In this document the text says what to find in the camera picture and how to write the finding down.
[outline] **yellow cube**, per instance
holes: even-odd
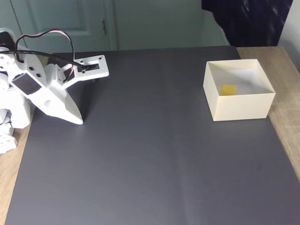
[[[230,84],[223,84],[221,89],[221,96],[236,95],[236,86]]]

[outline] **beige box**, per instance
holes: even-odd
[[[224,84],[236,95],[221,96]],[[275,91],[258,60],[206,63],[203,88],[214,121],[266,118]]]

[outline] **white door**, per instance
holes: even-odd
[[[11,0],[22,34],[37,34],[51,29],[64,30],[75,52],[112,50],[105,7],[108,0]],[[26,46],[47,53],[71,52],[68,39],[59,33],[38,38],[25,37]]]
[[[11,29],[17,37],[22,35],[10,0],[0,0],[0,28]]]

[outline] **white plastic part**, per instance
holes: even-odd
[[[97,65],[98,64],[98,69],[93,69],[93,70],[83,70],[78,72],[78,67],[75,67],[74,69],[74,78],[71,80],[65,82],[62,85],[63,89],[66,89],[73,85],[74,83],[78,81],[86,81],[86,80],[92,80],[92,79],[98,79],[101,77],[106,77],[109,75],[108,72],[108,67],[106,63],[106,59],[104,55],[97,55],[97,56],[92,56],[92,57],[87,57],[87,58],[82,58],[82,59],[77,59],[75,62],[78,62],[82,65]]]
[[[8,77],[0,73],[0,84],[9,87]],[[30,124],[30,105],[28,100],[14,88],[0,89],[0,124],[10,110],[10,122],[14,128],[25,128]]]
[[[9,124],[2,124],[0,126],[0,154],[17,147],[17,141],[13,137],[14,129],[9,126]]]
[[[3,31],[9,32],[13,40],[16,41],[12,31],[0,29],[0,33]],[[18,46],[18,49],[26,50],[22,46]],[[68,64],[60,68],[58,65],[50,64],[43,68],[36,55],[20,54],[23,62],[19,62],[13,54],[1,54],[2,51],[7,50],[5,47],[0,47],[0,69],[8,73],[8,82],[10,85],[27,99],[30,99],[45,114],[75,124],[83,124],[80,111],[66,91],[66,88],[78,81],[108,76],[109,72],[103,55],[75,60],[83,65],[96,64],[96,67],[93,67],[93,69],[86,68],[83,71],[78,71],[78,68],[75,67],[74,77],[64,83],[65,75],[63,72],[70,69],[71,65]],[[29,81],[35,88],[27,84],[25,85],[23,80]]]

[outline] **gray mat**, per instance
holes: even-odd
[[[105,56],[108,78],[69,90],[82,126],[35,112],[7,225],[300,224],[269,118],[212,121],[205,63],[239,59],[235,48]]]

